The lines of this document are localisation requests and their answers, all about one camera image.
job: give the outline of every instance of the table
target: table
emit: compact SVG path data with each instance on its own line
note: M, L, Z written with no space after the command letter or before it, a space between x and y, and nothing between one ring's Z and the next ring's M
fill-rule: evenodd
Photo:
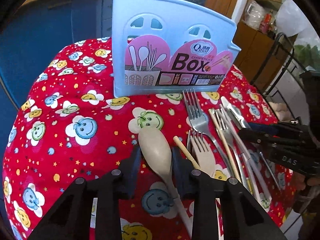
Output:
M117 168L138 143L141 127L157 127L170 146L175 145L175 135L186 143L190 125L181 94L113 98L112 76L111 38L102 38L66 46L33 84L14 122L3 160L5 205L17 239L30 235L77 177L97 179ZM197 95L205 113L219 107L219 98L224 95L241 109L248 122L277 121L235 66L218 93ZM212 122L210 130L217 137ZM217 163L216 178L227 179L226 167L211 147ZM280 226L292 205L292 171L270 164L282 188L278 191L258 154L251 154L273 196L266 211ZM145 203L142 197L150 190L161 196L159 202ZM193 202L183 204L192 219ZM119 207L124 240L188 239L164 183L143 161L135 198L120 201Z

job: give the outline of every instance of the metal bolt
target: metal bolt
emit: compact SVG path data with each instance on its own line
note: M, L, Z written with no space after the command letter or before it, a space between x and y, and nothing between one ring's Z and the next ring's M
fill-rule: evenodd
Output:
M84 178L77 178L76 179L76 184L82 184L84 183Z
M235 184L238 183L238 180L237 180L236 178L231 177L231 178L229 179L229 183L235 185Z
M191 174L194 175L194 176L199 176L201 174L201 171L199 170L192 170L191 171Z
M121 174L121 170L115 169L115 170L111 171L111 174L112 174L113 176L118 176L118 175Z

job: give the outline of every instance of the pink label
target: pink label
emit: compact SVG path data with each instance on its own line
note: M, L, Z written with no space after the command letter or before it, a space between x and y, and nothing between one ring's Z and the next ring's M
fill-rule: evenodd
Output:
M208 40L183 44L170 57L168 44L160 37L133 39L125 51L125 84L145 86L218 85L233 62L230 51L217 55Z

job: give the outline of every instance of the light blue plastic holder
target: light blue plastic holder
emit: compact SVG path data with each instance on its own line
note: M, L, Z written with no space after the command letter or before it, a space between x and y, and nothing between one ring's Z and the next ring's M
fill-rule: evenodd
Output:
M232 39L236 24L231 19L184 0L113 0L112 58L114 95L180 93L184 89L216 91L219 85L198 86L142 86L127 85L125 50L128 38L155 35L167 42L171 56L188 41L204 39L213 42L217 53L228 50L233 60L241 50Z

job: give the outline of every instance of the beige plastic spoon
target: beige plastic spoon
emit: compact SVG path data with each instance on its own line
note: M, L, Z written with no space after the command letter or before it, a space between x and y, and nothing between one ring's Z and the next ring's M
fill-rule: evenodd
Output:
M157 128L144 127L140 130L138 141L141 152L149 167L161 177L167 185L169 193L191 238L191 220L172 182L172 154L166 138Z

